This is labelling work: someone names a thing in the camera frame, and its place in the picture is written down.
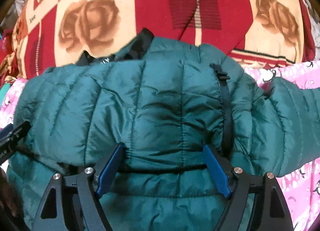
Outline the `dark green puffer jacket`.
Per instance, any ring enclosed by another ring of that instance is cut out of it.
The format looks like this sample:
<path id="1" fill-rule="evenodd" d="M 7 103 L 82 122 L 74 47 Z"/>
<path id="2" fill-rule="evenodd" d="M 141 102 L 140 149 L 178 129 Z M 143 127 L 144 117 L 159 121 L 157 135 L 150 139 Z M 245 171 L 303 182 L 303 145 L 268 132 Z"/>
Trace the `dark green puffer jacket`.
<path id="1" fill-rule="evenodd" d="M 27 82 L 14 114 L 15 125 L 31 125 L 7 170 L 26 226 L 54 174 L 79 173 L 121 142 L 124 159 L 101 199 L 112 229 L 213 230 L 227 201 L 209 176 L 205 145 L 249 174 L 272 172 L 250 152 L 258 91 L 214 46 L 158 37 L 137 58 L 125 46 L 48 68 Z"/>

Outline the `pink penguin bedsheet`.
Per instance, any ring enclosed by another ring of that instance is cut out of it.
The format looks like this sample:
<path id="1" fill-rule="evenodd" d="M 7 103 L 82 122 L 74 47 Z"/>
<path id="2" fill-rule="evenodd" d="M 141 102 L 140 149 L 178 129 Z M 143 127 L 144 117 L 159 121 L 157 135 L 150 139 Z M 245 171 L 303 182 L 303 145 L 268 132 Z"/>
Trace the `pink penguin bedsheet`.
<path id="1" fill-rule="evenodd" d="M 319 214 L 319 62 L 245 68 L 259 87 L 253 105 L 254 165 L 272 170 L 295 230 L 311 230 Z"/>

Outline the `red orange rose blanket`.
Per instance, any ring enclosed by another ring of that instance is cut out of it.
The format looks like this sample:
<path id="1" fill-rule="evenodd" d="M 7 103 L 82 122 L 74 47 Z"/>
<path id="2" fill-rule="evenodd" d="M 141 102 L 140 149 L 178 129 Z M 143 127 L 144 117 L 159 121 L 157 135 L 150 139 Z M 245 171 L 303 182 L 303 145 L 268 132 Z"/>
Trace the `red orange rose blanket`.
<path id="1" fill-rule="evenodd" d="M 1 82 L 115 53 L 143 28 L 192 45 L 211 44 L 244 65 L 314 60 L 305 0 L 26 0 L 1 45 Z"/>

